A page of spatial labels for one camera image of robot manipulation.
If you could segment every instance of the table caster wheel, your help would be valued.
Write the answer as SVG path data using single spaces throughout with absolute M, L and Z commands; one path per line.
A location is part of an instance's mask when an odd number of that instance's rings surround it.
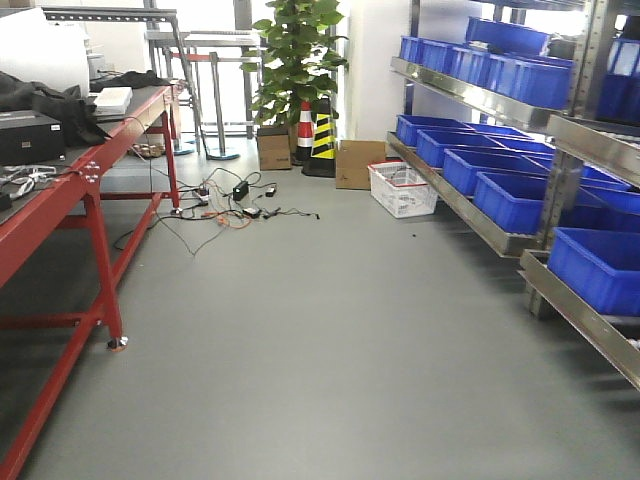
M 129 343 L 128 337 L 120 337 L 120 338 L 112 338 L 107 343 L 107 350 L 112 352 L 121 352 L 125 348 L 127 348 L 127 344 Z

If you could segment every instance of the workbench leg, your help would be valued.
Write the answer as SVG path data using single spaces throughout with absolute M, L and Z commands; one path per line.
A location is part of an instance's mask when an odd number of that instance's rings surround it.
M 104 323 L 109 327 L 109 334 L 111 335 L 111 341 L 107 346 L 110 350 L 119 352 L 126 348 L 128 339 L 122 335 L 122 318 L 120 317 L 120 307 L 118 306 L 115 278 L 111 268 L 107 230 L 102 207 L 100 206 L 99 188 L 95 188 L 92 193 L 85 195 L 83 201 L 102 287 Z
M 169 189 L 171 195 L 171 203 L 173 208 L 180 207 L 180 192 L 178 192 L 178 182 L 176 180 L 176 162 L 173 156 L 173 132 L 175 126 L 169 118 L 167 112 L 163 112 L 162 119 L 162 136 L 164 138 L 165 155 L 167 157 L 167 174 L 169 175 Z

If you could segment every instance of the stainless steel shelf edge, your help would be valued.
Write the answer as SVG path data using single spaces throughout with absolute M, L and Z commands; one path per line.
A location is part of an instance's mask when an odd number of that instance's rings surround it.
M 438 192 L 442 200 L 456 212 L 499 256 L 518 258 L 525 249 L 535 248 L 536 239 L 529 235 L 507 233 L 498 227 L 467 197 L 458 192 L 441 175 L 422 161 L 420 157 L 393 133 L 387 135 L 387 142 L 409 165 Z
M 391 68 L 412 82 L 529 132 L 546 133 L 549 118 L 559 113 L 518 102 L 398 57 L 391 59 Z
M 640 146 L 608 135 L 639 138 L 639 128 L 554 115 L 549 134 L 560 150 L 640 186 Z
M 520 272 L 522 277 L 640 390 L 640 352 L 611 325 L 617 317 L 600 315 L 585 303 L 547 268 L 547 255 L 545 252 L 524 252 L 520 259 L 524 269 Z

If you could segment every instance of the potted plant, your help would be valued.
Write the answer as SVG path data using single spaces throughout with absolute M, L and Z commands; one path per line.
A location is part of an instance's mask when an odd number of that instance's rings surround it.
M 344 16 L 338 12 L 338 0 L 273 0 L 273 19 L 254 23 L 264 38 L 262 51 L 247 52 L 262 57 L 262 85 L 253 103 L 260 125 L 295 125 L 300 104 L 311 103 L 314 112 L 319 99 L 337 92 L 331 72 L 347 66 L 347 60 L 334 49 L 341 36 L 331 34 L 331 26 Z M 242 65 L 245 71 L 257 71 L 257 63 Z

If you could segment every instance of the white plastic basket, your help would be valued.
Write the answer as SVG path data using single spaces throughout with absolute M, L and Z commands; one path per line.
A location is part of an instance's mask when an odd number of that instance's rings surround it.
M 396 218 L 432 214 L 438 194 L 402 161 L 369 165 L 371 195 Z

